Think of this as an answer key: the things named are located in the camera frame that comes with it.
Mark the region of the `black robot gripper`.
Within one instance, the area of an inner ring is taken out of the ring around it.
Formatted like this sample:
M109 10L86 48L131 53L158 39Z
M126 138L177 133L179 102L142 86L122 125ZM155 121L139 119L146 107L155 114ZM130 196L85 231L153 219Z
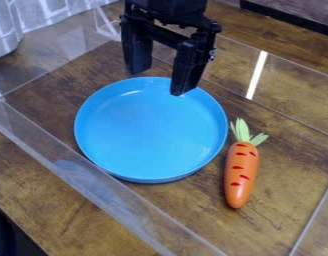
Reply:
M205 66L214 59L214 38L221 31L205 15L206 0L123 0L121 42L127 72L134 75L151 66L153 41L177 47L170 94L179 96L197 87ZM183 37L154 24L194 28Z

